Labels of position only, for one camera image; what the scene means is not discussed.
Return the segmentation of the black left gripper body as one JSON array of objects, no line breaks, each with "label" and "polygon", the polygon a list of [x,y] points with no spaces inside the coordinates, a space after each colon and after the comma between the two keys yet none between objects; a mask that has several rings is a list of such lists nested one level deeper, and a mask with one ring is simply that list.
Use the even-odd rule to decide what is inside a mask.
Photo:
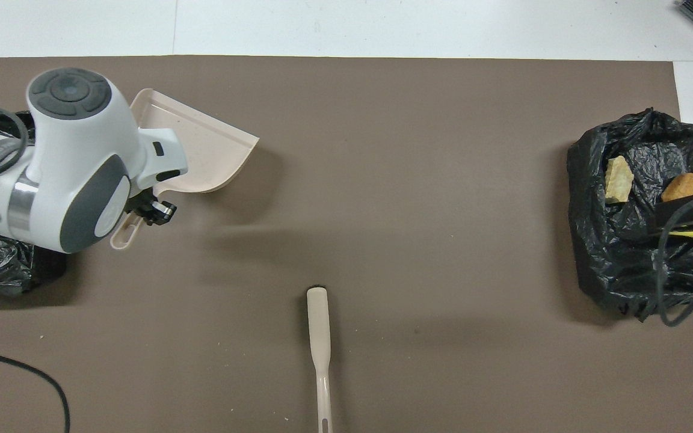
[{"label": "black left gripper body", "polygon": [[152,191],[141,191],[127,199],[124,212],[135,214],[144,220],[152,220],[156,213],[152,205],[157,202],[158,200]]}]

